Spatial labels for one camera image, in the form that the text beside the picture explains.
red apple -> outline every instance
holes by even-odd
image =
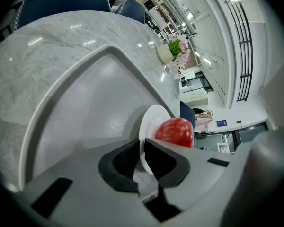
[[[155,138],[192,148],[194,146],[194,129],[190,121],[182,118],[173,118],[160,125]]]

marble table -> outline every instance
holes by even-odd
[[[157,34],[135,20],[98,11],[74,11],[37,20],[0,44],[0,171],[18,187],[21,144],[50,86],[91,51],[115,44],[136,63],[180,115],[178,74],[159,60]]]

sign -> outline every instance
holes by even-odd
[[[227,126],[226,120],[219,120],[219,121],[217,121],[217,126],[218,127]]]
[[[229,146],[228,146],[228,143],[217,143],[218,145],[218,151],[220,153],[230,153],[229,152]]]

potted plant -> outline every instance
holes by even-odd
[[[172,39],[168,44],[161,45],[157,48],[157,53],[164,64],[175,59],[179,67],[184,67],[190,53],[188,40],[185,35],[172,35]]]

green plant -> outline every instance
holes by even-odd
[[[184,54],[185,52],[182,51],[179,47],[180,44],[180,39],[176,39],[175,41],[170,41],[169,42],[169,50],[172,53],[172,55],[177,58],[179,54]]]

